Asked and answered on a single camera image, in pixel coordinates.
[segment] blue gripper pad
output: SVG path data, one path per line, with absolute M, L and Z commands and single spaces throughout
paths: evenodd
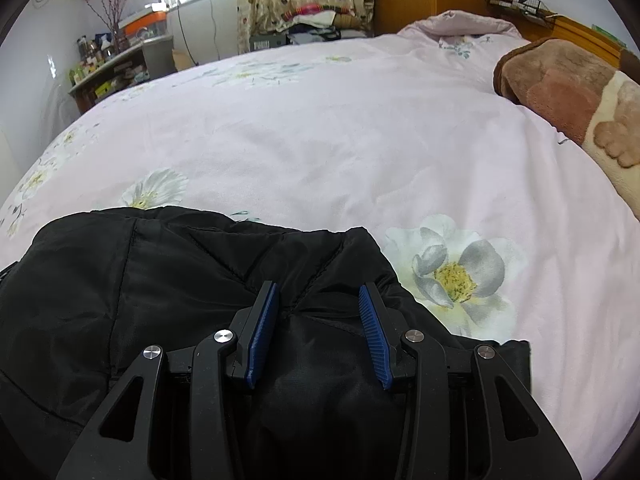
M 255 383 L 260 379 L 262 370 L 264 370 L 264 363 L 267 359 L 271 336 L 273 335 L 273 329 L 278 319 L 277 290 L 278 285 L 273 283 L 267 299 L 264 301 L 254 337 L 251 339 L 251 344 L 249 345 L 246 384 L 252 390 L 255 388 Z
M 365 285 L 360 287 L 358 306 L 360 307 L 360 320 L 369 345 L 373 369 L 376 372 L 376 377 L 382 383 L 382 387 L 388 390 L 391 388 L 393 381 L 389 362 L 389 346 Z

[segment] green object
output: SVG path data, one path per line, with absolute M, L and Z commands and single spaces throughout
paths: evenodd
M 626 43 L 623 43 L 622 41 L 620 41 L 618 38 L 616 38 L 613 34 L 611 34 L 610 32 L 607 32 L 606 30 L 604 30 L 603 28 L 598 27 L 597 25 L 591 25 L 591 28 L 593 30 L 595 30 L 596 32 L 599 32 L 600 34 L 602 34 L 603 36 L 606 36 L 607 38 L 609 38 L 611 41 L 613 41 L 614 43 L 619 44 L 619 46 L 621 46 L 622 48 L 626 48 Z

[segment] bed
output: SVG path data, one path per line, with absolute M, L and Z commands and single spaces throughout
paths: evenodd
M 118 206 L 364 226 L 451 332 L 531 343 L 532 394 L 595 478 L 640 411 L 640 225 L 578 146 L 495 95 L 496 63 L 524 44 L 449 11 L 116 94 L 2 206 L 0 269 L 49 221 Z

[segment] metal screw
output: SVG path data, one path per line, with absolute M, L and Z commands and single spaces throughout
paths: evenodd
M 412 343 L 419 343 L 424 340 L 424 334 L 419 330 L 414 330 L 413 328 L 411 330 L 407 330 L 404 337 Z
M 478 347 L 478 355 L 482 359 L 493 359 L 495 357 L 495 350 L 489 345 L 480 345 Z
M 231 330 L 218 330 L 213 339 L 215 339 L 219 343 L 226 343 L 227 341 L 231 341 L 234 337 L 234 333 Z
M 155 359 L 162 353 L 162 349 L 158 345 L 151 345 L 142 351 L 142 355 L 147 359 Z

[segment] white cloth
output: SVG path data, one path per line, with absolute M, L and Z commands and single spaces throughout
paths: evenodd
M 531 342 L 533 396 L 594 478 L 640 410 L 640 225 L 580 147 L 495 95 L 496 62 L 525 41 L 504 22 L 450 18 L 466 20 L 457 34 L 487 34 L 439 38 L 432 19 L 106 99 L 0 210 L 0 267 L 47 222 L 124 203 L 363 225 L 450 329 Z

